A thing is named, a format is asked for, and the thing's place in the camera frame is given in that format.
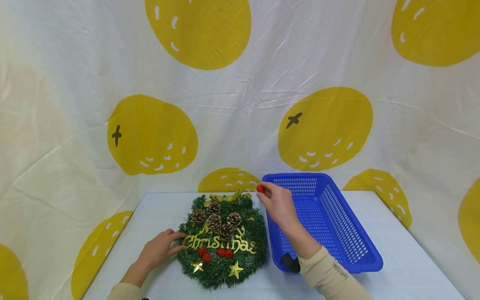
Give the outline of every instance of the yellow circle pattern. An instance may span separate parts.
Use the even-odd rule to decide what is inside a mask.
[[[189,117],[175,105],[145,95],[117,104],[108,120],[107,141],[115,161],[129,175],[180,171],[198,150]]]
[[[410,228],[412,215],[402,188],[392,175],[385,171],[368,169],[354,176],[343,188],[345,191],[375,191],[398,220]]]
[[[148,21],[163,48],[196,69],[217,70],[247,47],[247,0],[145,0]]]
[[[238,168],[222,168],[205,176],[198,185],[198,192],[255,192],[260,180]]]
[[[90,233],[75,260],[71,282],[74,300],[82,298],[132,213],[133,211],[124,211],[115,214]]]
[[[391,35],[403,58],[447,67],[480,51],[479,28],[478,0],[398,0]]]
[[[458,210],[458,226],[468,249],[480,264],[480,178],[470,187]]]
[[[28,285],[22,263],[0,244],[0,299],[28,300]]]
[[[320,171],[352,159],[373,123],[372,105],[348,87],[317,91],[292,106],[278,130],[278,150],[290,167]]]

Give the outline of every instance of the beige sleeve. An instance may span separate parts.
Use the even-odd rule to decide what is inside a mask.
[[[107,300],[140,300],[140,289],[129,283],[118,283],[113,286]]]
[[[299,257],[299,262],[302,276],[327,300],[373,299],[325,247],[308,260]]]

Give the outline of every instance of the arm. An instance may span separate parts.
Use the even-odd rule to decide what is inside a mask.
[[[138,259],[128,268],[120,283],[116,284],[107,300],[139,300],[140,288],[148,274],[157,266],[167,261],[178,252],[187,249],[186,246],[170,248],[171,244],[185,234],[167,229],[149,241]]]
[[[371,300],[360,283],[298,221],[291,192],[270,182],[261,185],[265,193],[257,196],[297,252],[300,273],[309,285],[327,300]]]

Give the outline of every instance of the white table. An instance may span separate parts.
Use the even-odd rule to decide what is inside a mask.
[[[374,299],[464,299],[374,192],[342,193],[384,260],[380,272],[354,275]],[[192,200],[199,195],[146,194],[84,299],[104,300],[145,243],[167,228],[176,230],[190,212]],[[252,199],[254,205],[262,208],[265,217],[255,194]],[[142,292],[143,297],[150,300],[323,299],[301,276],[277,269],[270,255],[267,266],[230,289],[205,290],[181,272],[177,261],[172,261],[150,274]]]

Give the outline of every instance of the gold lettering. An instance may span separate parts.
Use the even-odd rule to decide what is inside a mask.
[[[200,241],[200,247],[202,247],[204,245],[204,242],[209,241],[209,239],[199,239],[199,241]]]
[[[219,239],[220,237],[213,237],[213,244],[212,244],[213,249],[220,247],[220,243],[218,242]]]
[[[241,241],[239,240],[232,241],[232,249],[235,249],[234,253],[237,253],[237,251],[240,249],[240,244],[241,244]]]
[[[193,240],[194,237],[195,237],[195,236],[193,236],[193,235],[188,235],[188,236],[186,236],[186,237],[183,239],[183,242],[182,242],[181,244],[182,244],[183,246],[190,247],[190,246],[191,246],[190,243],[192,242],[192,240]]]
[[[250,252],[251,254],[255,254],[255,242],[251,241],[250,243],[247,242],[246,240],[243,240],[242,237],[245,235],[245,227],[242,226],[241,228],[237,228],[238,234],[235,235],[236,239],[230,240],[230,241],[220,241],[219,236],[210,236],[210,238],[207,239],[200,239],[198,236],[202,233],[213,233],[208,226],[205,224],[202,230],[196,234],[196,235],[188,235],[186,236],[183,241],[182,245],[187,246],[188,248],[192,249],[198,249],[206,243],[207,248],[211,249],[217,249],[217,248],[225,248],[227,249],[232,249],[234,253],[237,253],[238,251],[247,251]]]
[[[207,223],[204,223],[204,226],[202,228],[202,230],[200,230],[200,232],[198,234],[202,234],[202,233],[208,233],[208,231],[210,230],[210,228],[208,228],[207,226]]]
[[[251,241],[250,242],[250,245],[252,246],[250,248],[250,250],[248,250],[248,252],[250,252],[251,254],[255,254],[256,252],[253,250],[255,248],[255,242],[254,241]]]

